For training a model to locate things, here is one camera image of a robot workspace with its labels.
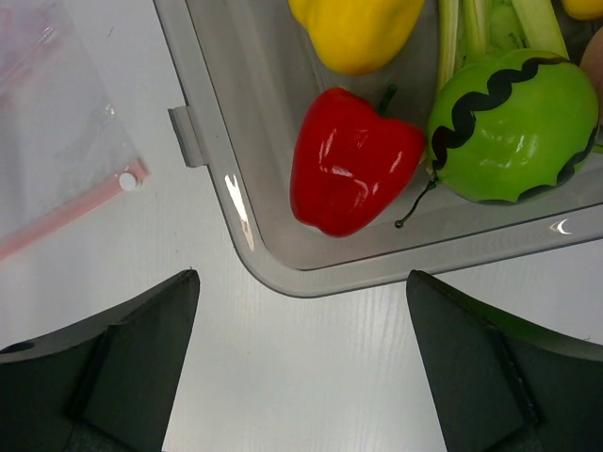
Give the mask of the green celery bunch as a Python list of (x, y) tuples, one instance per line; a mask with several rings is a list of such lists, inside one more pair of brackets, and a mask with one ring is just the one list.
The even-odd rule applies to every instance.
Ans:
[(515, 49), (569, 57), (550, 1), (440, 0), (437, 9), (438, 90), (467, 64), (501, 57)]

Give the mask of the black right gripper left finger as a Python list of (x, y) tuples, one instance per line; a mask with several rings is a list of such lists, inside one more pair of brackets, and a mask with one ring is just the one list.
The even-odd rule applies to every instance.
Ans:
[(2, 348), (2, 450), (161, 450), (199, 296), (199, 275), (187, 269)]

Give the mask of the clear zip top bag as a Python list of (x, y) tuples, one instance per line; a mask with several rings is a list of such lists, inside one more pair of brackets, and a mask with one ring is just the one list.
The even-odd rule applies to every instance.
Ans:
[(1, 255), (148, 174), (60, 1), (1, 4)]

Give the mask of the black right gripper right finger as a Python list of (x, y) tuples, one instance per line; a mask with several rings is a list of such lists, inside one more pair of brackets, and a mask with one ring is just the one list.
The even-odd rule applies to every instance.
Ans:
[(449, 451), (599, 451), (602, 347), (414, 270), (406, 284)]

